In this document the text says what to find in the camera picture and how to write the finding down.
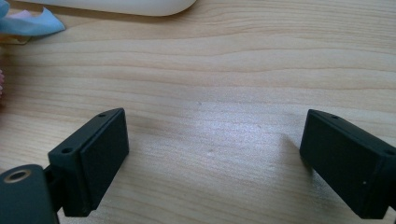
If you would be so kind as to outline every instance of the wooden table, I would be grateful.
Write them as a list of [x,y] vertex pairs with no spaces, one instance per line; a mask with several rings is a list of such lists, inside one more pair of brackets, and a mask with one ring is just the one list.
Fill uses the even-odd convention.
[[[41,6],[11,3],[13,11]],[[47,7],[67,30],[2,46],[0,172],[124,107],[131,153],[62,223],[361,220],[299,156],[309,108],[396,146],[394,0],[198,0],[150,18]]]

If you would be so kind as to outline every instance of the white object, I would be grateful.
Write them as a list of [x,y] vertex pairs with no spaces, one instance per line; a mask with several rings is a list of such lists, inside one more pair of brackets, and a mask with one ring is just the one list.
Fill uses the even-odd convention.
[[119,12],[142,16],[169,16],[190,7],[196,0],[18,0],[59,7]]

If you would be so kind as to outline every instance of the wooden surface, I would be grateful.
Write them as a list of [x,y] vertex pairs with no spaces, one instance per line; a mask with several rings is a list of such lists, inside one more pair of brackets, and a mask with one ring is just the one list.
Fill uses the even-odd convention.
[[299,145],[315,108],[396,146],[394,0],[198,0],[166,18],[48,9],[66,31],[1,47],[0,172],[47,166],[115,107],[131,145],[99,208],[62,223],[393,223],[392,209],[359,219]]

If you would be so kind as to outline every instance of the blue cloth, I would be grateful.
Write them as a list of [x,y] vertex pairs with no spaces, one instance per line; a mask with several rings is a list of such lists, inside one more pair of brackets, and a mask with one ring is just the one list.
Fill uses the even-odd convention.
[[0,0],[0,34],[49,35],[64,30],[64,25],[44,8],[37,17],[15,18],[7,16],[9,3]]

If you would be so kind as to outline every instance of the screw hole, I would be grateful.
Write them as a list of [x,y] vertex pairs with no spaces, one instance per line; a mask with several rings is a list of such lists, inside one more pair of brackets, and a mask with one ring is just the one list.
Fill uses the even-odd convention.
[[394,151],[391,151],[391,150],[385,150],[385,153],[387,153],[390,156],[396,155],[396,153]]
[[71,148],[71,147],[67,147],[67,148],[62,149],[62,153],[63,154],[67,154],[67,153],[70,153],[72,151],[73,151],[73,148]]
[[10,175],[8,175],[5,179],[4,182],[8,184],[13,184],[20,182],[24,178],[28,177],[32,172],[30,170],[19,170],[16,171]]

